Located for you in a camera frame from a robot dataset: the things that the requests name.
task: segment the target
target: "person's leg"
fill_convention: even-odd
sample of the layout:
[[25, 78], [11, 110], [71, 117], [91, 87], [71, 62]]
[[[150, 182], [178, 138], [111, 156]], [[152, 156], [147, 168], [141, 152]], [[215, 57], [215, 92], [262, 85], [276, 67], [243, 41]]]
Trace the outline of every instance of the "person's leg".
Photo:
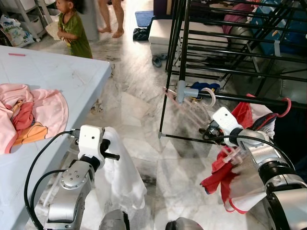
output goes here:
[[110, 25], [110, 14], [109, 14], [109, 9], [107, 7], [107, 0], [98, 0], [98, 4], [99, 4], [99, 8], [100, 8], [100, 12], [102, 17], [105, 20], [106, 26], [104, 29], [99, 28], [98, 31], [101, 33], [105, 33], [105, 32], [112, 32], [111, 30], [111, 25]]
[[116, 19], [118, 22], [118, 29], [117, 31], [113, 34], [114, 38], [120, 37], [124, 34], [124, 28], [123, 28], [123, 23], [124, 23], [124, 10], [120, 5], [121, 0], [112, 0], [112, 5], [114, 8], [114, 12], [116, 15]]

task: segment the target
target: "child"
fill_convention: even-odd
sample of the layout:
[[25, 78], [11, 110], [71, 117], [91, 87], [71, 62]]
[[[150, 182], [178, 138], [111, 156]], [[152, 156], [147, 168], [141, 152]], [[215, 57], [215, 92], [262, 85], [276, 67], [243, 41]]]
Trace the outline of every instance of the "child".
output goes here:
[[57, 0], [59, 15], [59, 38], [70, 48], [70, 54], [82, 58], [93, 58], [90, 45], [77, 11], [82, 12], [83, 0]]

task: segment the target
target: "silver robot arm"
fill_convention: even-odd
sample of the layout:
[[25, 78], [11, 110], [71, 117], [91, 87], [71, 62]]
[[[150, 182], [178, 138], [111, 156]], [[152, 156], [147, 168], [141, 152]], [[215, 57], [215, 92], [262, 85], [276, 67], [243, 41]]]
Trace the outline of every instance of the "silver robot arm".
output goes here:
[[[105, 164], [105, 158], [119, 160], [118, 155], [106, 153], [110, 141], [103, 139], [104, 129], [94, 126], [82, 126], [79, 136], [78, 160], [73, 161], [59, 183], [57, 192], [44, 225], [46, 230], [79, 230], [85, 199], [92, 190], [95, 172]], [[124, 213], [117, 210], [103, 219], [99, 230], [126, 230]], [[107, 228], [110, 218], [116, 217], [117, 225]]]
[[[243, 129], [224, 107], [213, 115], [213, 119], [225, 135], [248, 136], [270, 142], [264, 132]], [[267, 196], [263, 203], [272, 228], [307, 229], [307, 184], [296, 174], [291, 162], [274, 147], [258, 140], [225, 138], [224, 141], [228, 146], [239, 146], [247, 154], [251, 154], [266, 186]]]

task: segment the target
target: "green shirt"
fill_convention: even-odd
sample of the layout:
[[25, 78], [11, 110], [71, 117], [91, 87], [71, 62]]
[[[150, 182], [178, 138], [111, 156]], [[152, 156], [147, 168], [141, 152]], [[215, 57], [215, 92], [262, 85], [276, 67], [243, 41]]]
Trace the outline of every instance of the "green shirt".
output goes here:
[[70, 54], [82, 58], [93, 58], [80, 16], [75, 13], [66, 24], [64, 24], [63, 20], [64, 14], [61, 13], [58, 26], [63, 28], [63, 31], [78, 37], [77, 40], [73, 40], [70, 44], [67, 43]]

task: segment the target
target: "blue mat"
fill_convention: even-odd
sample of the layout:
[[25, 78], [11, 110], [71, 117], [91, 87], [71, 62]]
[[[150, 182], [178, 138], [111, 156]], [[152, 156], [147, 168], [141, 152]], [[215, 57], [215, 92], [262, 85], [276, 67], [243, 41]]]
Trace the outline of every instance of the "blue mat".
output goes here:
[[150, 24], [150, 21], [154, 12], [153, 11], [137, 11], [135, 12], [136, 23], [138, 27], [147, 27]]

